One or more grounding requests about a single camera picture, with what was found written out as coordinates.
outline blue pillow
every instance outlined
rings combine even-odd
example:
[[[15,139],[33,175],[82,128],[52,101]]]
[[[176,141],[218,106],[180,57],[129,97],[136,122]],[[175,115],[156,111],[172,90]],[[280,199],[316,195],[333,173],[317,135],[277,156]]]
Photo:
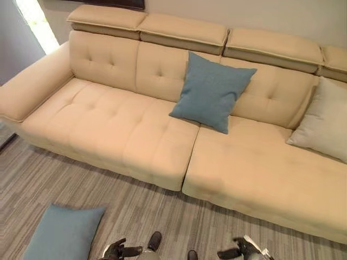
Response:
[[[72,210],[49,206],[31,238],[24,260],[87,260],[105,208]]]
[[[170,113],[228,133],[228,116],[256,69],[224,66],[189,52],[187,78]]]

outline beige sofa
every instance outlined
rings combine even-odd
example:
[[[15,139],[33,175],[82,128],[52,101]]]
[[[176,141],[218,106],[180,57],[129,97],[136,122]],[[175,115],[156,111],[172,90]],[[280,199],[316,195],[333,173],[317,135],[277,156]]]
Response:
[[[69,42],[0,89],[28,142],[173,191],[347,243],[347,165],[285,142],[318,75],[347,88],[346,50],[300,37],[82,5]],[[169,113],[188,51],[256,68],[229,134]]]

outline beige wall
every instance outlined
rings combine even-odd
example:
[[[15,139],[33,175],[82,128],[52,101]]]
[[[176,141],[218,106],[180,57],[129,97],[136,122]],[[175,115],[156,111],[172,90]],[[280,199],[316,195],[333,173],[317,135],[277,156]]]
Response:
[[[68,40],[68,14],[80,3],[38,0],[60,43]],[[347,48],[346,0],[146,0],[146,11],[303,36]]]

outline floor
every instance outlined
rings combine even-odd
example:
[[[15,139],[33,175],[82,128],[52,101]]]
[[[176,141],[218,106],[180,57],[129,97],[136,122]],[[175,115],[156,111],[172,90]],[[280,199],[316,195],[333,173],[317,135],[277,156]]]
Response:
[[[200,260],[234,246],[233,236],[250,235],[276,260],[343,260],[347,245],[309,236],[205,201],[101,170],[29,145],[16,137],[0,152],[0,259],[20,259],[50,203],[73,208],[106,206],[90,259],[123,237],[145,245],[164,234],[162,259],[185,260],[190,249]]]
[[[0,121],[0,150],[1,150],[1,147],[6,144],[8,139],[11,138],[13,134],[14,132],[11,129],[9,129],[4,124],[4,122]]]

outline throw pillow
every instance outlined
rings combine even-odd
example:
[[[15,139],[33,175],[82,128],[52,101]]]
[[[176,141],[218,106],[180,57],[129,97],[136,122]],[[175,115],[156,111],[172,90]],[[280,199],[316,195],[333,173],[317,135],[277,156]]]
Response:
[[[49,206],[24,254],[25,260],[86,260],[105,208]]]
[[[255,72],[256,69],[224,66],[189,52],[181,97],[170,115],[227,134],[228,116]]]
[[[347,163],[347,89],[324,77],[287,144],[314,149]]]

